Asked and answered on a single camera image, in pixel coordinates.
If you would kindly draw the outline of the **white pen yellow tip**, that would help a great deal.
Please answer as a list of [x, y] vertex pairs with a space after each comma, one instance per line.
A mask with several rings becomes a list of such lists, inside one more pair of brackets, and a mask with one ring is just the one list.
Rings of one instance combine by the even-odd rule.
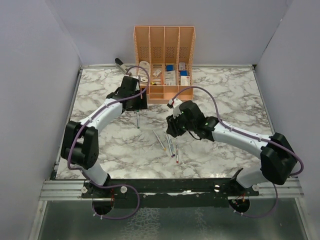
[[162, 148], [164, 151], [166, 151], [167, 149], [166, 149], [166, 147], [164, 146], [164, 144], [163, 144], [163, 142], [161, 141], [161, 139], [160, 139], [160, 137], [158, 136], [158, 134], [156, 133], [156, 131], [155, 131], [155, 130], [152, 130], [152, 132], [154, 133], [154, 135], [155, 135], [157, 141], [159, 142], [161, 148]]

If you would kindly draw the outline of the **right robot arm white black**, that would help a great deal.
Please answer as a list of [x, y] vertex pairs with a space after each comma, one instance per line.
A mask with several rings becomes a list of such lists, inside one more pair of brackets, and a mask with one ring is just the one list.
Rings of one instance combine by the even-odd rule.
[[167, 134], [176, 138], [184, 133], [234, 146], [260, 160], [259, 166], [240, 168], [231, 178], [229, 189], [240, 196], [253, 185], [271, 182], [283, 185], [290, 176], [297, 160], [287, 139], [280, 133], [273, 136], [254, 134], [220, 122], [217, 117], [205, 116], [191, 100], [169, 100], [172, 115], [166, 118]]

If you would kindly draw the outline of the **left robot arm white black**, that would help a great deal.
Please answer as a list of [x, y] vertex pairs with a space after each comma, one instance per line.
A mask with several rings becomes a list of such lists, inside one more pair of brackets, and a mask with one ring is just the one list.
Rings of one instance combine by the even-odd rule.
[[125, 75], [120, 87], [107, 95], [103, 104], [81, 121], [65, 126], [60, 156], [70, 170], [79, 170], [94, 183], [97, 196], [106, 197], [111, 190], [110, 175], [98, 163], [99, 135], [102, 130], [126, 111], [146, 110], [147, 94], [137, 76]]

